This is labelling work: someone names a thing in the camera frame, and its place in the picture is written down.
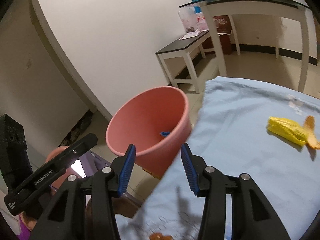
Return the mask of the light blue table cloth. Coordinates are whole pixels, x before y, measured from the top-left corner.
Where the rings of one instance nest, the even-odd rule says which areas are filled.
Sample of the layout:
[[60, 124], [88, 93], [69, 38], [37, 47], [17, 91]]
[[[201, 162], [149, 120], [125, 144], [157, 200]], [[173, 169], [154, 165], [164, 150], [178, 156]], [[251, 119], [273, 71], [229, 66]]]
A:
[[[319, 151], [267, 131], [272, 116], [300, 124], [319, 121], [319, 100], [278, 85], [216, 77], [207, 81], [197, 123], [188, 138], [194, 155], [223, 174], [249, 174], [270, 201], [291, 239], [299, 239], [319, 211]], [[116, 216], [121, 239], [154, 232], [196, 239], [204, 199], [190, 190], [180, 157], [133, 218]]]

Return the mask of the black speaker box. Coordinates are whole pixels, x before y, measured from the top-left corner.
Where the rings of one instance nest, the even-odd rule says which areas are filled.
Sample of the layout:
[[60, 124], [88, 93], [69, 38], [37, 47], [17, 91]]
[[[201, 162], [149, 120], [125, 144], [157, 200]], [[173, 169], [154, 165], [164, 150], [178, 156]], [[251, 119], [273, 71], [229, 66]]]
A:
[[1, 116], [1, 174], [9, 191], [31, 174], [24, 129], [7, 114]]

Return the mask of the papers on bench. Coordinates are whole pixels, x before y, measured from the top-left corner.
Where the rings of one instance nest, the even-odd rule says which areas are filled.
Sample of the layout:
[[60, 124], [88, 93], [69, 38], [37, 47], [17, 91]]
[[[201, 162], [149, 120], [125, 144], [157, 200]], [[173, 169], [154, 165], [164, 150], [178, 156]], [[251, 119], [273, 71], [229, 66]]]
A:
[[197, 31], [192, 31], [192, 32], [186, 33], [186, 34], [181, 36], [180, 40], [186, 40], [186, 39], [189, 39], [189, 38], [198, 37], [200, 35], [200, 33], [202, 33], [201, 30], [197, 30]]

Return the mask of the white tall console table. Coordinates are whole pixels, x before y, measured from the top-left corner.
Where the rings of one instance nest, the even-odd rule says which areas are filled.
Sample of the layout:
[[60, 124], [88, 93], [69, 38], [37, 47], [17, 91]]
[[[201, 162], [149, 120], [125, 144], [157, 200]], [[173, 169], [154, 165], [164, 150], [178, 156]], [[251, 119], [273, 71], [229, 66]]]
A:
[[204, 13], [219, 72], [224, 77], [227, 76], [227, 69], [216, 24], [213, 20], [214, 16], [256, 14], [288, 18], [299, 22], [302, 34], [302, 65], [297, 90], [301, 93], [304, 92], [310, 62], [309, 26], [306, 17], [306, 12], [311, 10], [310, 7], [293, 0], [196, 0], [179, 7], [183, 8], [191, 5], [199, 6]]

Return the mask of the dark red floor box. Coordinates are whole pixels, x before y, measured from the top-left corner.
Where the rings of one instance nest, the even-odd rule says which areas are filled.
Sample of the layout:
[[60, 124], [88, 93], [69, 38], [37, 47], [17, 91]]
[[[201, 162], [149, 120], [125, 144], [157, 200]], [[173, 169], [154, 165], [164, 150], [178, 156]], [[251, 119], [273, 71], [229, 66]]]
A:
[[216, 23], [216, 30], [220, 38], [223, 54], [230, 55], [233, 50], [230, 40], [230, 36], [232, 34], [232, 27], [229, 16], [214, 16], [213, 19]]

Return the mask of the low black-top bench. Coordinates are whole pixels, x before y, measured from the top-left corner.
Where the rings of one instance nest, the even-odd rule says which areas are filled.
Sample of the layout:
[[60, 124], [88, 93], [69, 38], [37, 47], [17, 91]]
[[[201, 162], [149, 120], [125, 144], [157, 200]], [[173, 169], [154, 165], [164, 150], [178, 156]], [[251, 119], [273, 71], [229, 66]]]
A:
[[[199, 83], [198, 78], [196, 75], [196, 70], [193, 64], [193, 61], [191, 59], [191, 52], [195, 49], [199, 49], [201, 56], [203, 59], [206, 58], [206, 51], [210, 51], [210, 49], [204, 49], [202, 44], [205, 40], [210, 38], [209, 31], [203, 31], [199, 34], [197, 37], [188, 38], [185, 40], [175, 40], [174, 42], [171, 42], [169, 45], [165, 46], [161, 50], [157, 51], [156, 56], [159, 60], [161, 67], [165, 71], [170, 83], [174, 87], [178, 87], [178, 84], [191, 84], [195, 88], [195, 93], [199, 94]], [[175, 59], [175, 58], [183, 58], [185, 65], [187, 67], [187, 70], [189, 72], [190, 78], [176, 78], [174, 77], [170, 70], [168, 65], [166, 64], [167, 59]]]

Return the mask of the orange peel piece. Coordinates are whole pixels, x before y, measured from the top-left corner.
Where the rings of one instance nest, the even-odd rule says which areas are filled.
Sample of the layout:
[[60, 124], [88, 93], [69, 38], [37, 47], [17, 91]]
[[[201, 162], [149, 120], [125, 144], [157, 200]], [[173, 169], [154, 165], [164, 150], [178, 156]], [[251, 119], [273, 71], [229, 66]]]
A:
[[320, 144], [315, 136], [315, 119], [313, 116], [309, 115], [306, 117], [304, 124], [303, 124], [303, 128], [308, 135], [308, 138], [307, 138], [308, 145], [312, 149], [319, 150]]

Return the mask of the yellow folded plastic bag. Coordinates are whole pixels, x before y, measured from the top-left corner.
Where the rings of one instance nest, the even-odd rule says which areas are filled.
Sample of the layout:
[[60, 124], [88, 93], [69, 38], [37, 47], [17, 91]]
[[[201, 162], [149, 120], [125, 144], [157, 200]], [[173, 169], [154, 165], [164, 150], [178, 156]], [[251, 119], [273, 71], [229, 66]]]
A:
[[267, 130], [299, 146], [307, 143], [307, 131], [299, 123], [287, 118], [269, 117]]

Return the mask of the pink plastic trash bin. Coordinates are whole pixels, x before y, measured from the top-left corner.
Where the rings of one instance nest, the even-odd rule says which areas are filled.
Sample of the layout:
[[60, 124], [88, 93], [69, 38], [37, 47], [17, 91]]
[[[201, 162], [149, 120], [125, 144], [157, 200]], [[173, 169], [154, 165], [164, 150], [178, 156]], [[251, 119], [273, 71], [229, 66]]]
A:
[[[125, 103], [108, 124], [105, 140], [117, 156], [129, 144], [136, 147], [135, 163], [161, 178], [191, 134], [189, 100], [175, 87], [144, 91]], [[167, 137], [161, 132], [170, 132]]]

